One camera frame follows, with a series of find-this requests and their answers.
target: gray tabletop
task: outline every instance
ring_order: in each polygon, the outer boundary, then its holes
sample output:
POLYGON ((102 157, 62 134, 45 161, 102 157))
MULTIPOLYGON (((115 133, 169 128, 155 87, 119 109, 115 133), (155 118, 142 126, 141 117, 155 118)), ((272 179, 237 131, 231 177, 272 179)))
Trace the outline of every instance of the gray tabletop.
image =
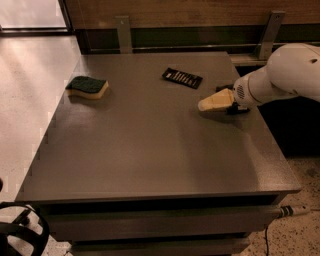
POLYGON ((238 77, 226 53, 82 56, 72 77, 107 79, 97 101, 63 95, 17 201, 260 195, 300 189, 257 109, 201 114, 238 77), (197 90, 161 78, 203 77, 197 90))

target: wooden panel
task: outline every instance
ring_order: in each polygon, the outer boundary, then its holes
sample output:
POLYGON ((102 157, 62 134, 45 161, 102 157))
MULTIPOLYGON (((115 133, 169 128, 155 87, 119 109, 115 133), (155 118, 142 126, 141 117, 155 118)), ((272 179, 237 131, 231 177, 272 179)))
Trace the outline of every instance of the wooden panel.
POLYGON ((320 23, 319 0, 67 0, 75 29, 115 28, 129 15, 132 28, 262 25, 272 10, 283 24, 320 23))

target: white floor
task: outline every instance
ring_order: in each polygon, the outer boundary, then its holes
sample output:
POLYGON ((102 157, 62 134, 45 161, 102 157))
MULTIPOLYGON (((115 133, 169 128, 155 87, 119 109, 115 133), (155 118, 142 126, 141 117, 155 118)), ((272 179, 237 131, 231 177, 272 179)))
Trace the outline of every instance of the white floor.
MULTIPOLYGON (((14 200, 79 57, 74 37, 0 38, 0 201, 14 200)), ((288 161, 303 189, 282 205, 312 211, 270 225, 269 255, 320 255, 320 157, 288 161)), ((9 215, 0 212, 2 219, 9 215)), ((266 255, 264 232, 250 239, 240 255, 266 255)), ((28 255, 19 241, 12 243, 28 255)), ((68 247, 51 238, 43 255, 66 255, 68 247)))

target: table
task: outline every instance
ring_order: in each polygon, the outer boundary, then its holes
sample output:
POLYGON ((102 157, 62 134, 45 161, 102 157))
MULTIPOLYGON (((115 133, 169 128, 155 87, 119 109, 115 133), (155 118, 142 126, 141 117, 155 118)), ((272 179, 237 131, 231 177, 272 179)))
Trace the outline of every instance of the table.
POLYGON ((237 253, 300 190, 256 108, 198 111, 238 77, 226 53, 82 56, 77 75, 107 79, 110 92, 63 95, 16 198, 75 255, 237 253), (165 81, 167 67, 203 81, 165 81))

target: black cable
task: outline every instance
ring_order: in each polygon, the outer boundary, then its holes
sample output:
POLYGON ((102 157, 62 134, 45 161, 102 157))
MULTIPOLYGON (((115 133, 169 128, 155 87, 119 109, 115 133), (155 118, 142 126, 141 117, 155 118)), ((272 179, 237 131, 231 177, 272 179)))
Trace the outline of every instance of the black cable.
POLYGON ((265 236, 265 239, 266 239, 266 246, 267 246, 266 256, 269 256, 268 228, 269 228, 269 226, 267 226, 265 231, 264 231, 264 236, 265 236))

